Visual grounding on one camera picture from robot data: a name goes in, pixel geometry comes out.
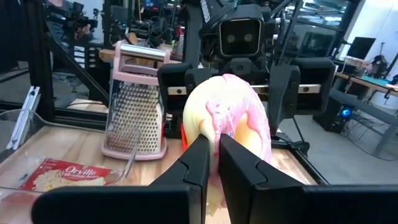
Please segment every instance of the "computer tower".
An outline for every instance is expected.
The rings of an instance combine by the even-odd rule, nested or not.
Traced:
[[[325,131],[340,133],[345,124],[349,121],[352,110],[352,107],[344,105],[329,97],[328,106],[326,107],[325,112],[319,115],[314,115],[312,119]]]

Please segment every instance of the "workshop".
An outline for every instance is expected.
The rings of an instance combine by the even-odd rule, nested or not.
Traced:
[[[397,0],[0,0],[0,21],[0,224],[398,223]]]

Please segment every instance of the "window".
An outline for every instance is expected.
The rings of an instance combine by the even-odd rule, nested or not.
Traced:
[[[299,57],[325,57],[330,53],[336,31],[296,23],[286,46],[286,54]]]
[[[299,21],[339,28],[349,1],[344,0],[304,0],[298,14]],[[294,5],[287,7],[287,17],[291,18]]]

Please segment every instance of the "wooden table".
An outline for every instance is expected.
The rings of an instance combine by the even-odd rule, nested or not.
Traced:
[[[79,104],[71,106],[78,110],[106,112],[103,105]],[[16,188],[20,178],[35,166],[35,158],[50,157],[81,164],[123,169],[126,161],[106,157],[101,153],[104,134],[99,131],[45,126],[33,135],[16,153],[0,164],[0,186]],[[136,162],[122,185],[149,185],[165,172],[182,154],[181,140],[168,139],[169,149],[164,158],[157,161]],[[272,164],[282,172],[303,182],[317,184],[296,158],[287,150],[272,149]],[[12,191],[0,189],[0,224],[28,224],[34,193],[19,193],[19,197],[8,200],[4,197]],[[230,223],[228,210],[222,208],[215,215],[206,217],[207,223]]]
[[[349,79],[352,82],[361,84],[363,86],[366,86],[366,87],[371,88],[373,90],[380,91],[382,93],[387,93],[389,90],[392,90],[390,92],[390,94],[393,95],[393,96],[398,96],[398,88],[396,86],[392,86],[392,85],[380,86],[380,85],[377,85],[377,84],[374,84],[374,83],[371,83],[371,82],[367,82],[367,81],[363,80],[362,78],[358,78],[358,77],[349,78],[349,75],[346,75],[346,74],[343,74],[343,73],[340,73],[340,72],[336,72],[336,76],[340,77],[340,78],[347,79],[347,80]]]
[[[130,41],[133,44],[136,44],[136,45],[139,42],[139,39],[136,37],[136,35],[134,33],[130,33],[129,39],[130,39]],[[160,50],[172,50],[172,46],[171,45],[167,45],[167,44],[161,44],[158,47],[158,49],[160,49]],[[112,63],[113,62],[113,58],[114,58],[114,50],[102,49],[99,52],[99,57],[104,62]],[[153,60],[144,59],[144,58],[131,57],[131,60],[132,60],[132,63],[134,63],[136,65],[145,65],[145,66],[154,67],[154,68],[159,68],[163,64],[163,63],[155,63],[155,61],[153,61]]]

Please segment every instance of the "pink grater handle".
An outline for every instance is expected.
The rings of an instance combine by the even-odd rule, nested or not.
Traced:
[[[156,76],[157,75],[157,69],[156,68],[149,68],[145,66],[140,66],[140,65],[131,65],[131,64],[126,64],[124,60],[124,55],[121,51],[121,46],[122,46],[123,41],[118,41],[115,46],[115,55],[114,55],[114,61],[113,61],[113,79],[116,80],[121,80],[125,82],[131,82],[131,83],[137,83],[137,84],[144,84],[144,85],[154,85],[158,86],[159,82],[157,81],[156,77],[147,77],[145,75],[152,75]],[[160,51],[156,50],[160,53],[164,53],[164,59],[163,63],[170,63],[170,51]]]

